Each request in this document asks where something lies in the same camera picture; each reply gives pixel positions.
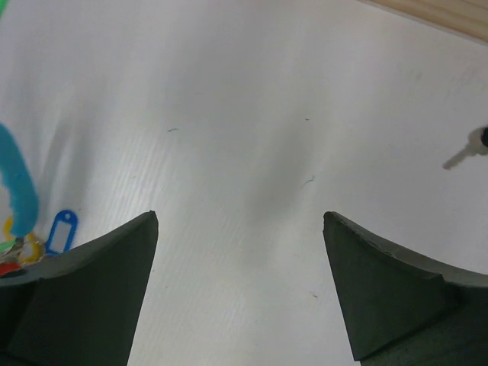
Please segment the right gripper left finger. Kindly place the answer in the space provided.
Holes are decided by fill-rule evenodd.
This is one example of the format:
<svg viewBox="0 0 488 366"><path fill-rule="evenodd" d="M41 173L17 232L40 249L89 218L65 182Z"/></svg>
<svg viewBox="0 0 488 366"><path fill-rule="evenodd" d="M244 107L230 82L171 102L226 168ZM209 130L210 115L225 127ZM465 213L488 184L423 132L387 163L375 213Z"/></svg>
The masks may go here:
<svg viewBox="0 0 488 366"><path fill-rule="evenodd" d="M126 365L153 265L157 216L1 277L3 365Z"/></svg>

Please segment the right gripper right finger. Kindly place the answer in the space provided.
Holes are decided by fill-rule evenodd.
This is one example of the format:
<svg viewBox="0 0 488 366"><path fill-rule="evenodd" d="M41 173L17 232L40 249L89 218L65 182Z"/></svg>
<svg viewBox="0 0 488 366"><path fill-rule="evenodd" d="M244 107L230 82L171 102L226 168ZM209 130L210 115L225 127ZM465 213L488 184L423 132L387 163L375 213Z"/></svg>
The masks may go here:
<svg viewBox="0 0 488 366"><path fill-rule="evenodd" d="M414 252L336 212L323 237L355 361L485 365L487 276Z"/></svg>

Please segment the metal keyring plate with keys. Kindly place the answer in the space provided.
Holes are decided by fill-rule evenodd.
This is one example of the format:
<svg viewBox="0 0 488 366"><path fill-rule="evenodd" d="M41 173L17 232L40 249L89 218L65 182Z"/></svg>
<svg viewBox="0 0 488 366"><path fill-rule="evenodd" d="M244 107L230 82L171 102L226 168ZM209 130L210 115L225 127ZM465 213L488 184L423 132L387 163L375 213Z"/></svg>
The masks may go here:
<svg viewBox="0 0 488 366"><path fill-rule="evenodd" d="M56 214L47 241L34 234L40 199L21 149L5 125L1 125L1 185L8 192L11 208L11 217L2 228L5 237L1 243L3 278L72 248L79 220L71 210Z"/></svg>

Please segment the black tag key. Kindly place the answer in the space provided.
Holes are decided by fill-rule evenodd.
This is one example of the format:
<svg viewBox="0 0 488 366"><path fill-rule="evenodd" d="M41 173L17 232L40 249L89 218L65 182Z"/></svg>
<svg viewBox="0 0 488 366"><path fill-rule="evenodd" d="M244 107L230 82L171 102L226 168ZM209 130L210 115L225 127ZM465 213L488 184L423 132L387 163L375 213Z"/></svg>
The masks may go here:
<svg viewBox="0 0 488 366"><path fill-rule="evenodd" d="M443 169L450 170L462 163L471 156L487 155L487 126L478 127L470 132L467 138L467 144L462 150L452 156L442 166Z"/></svg>

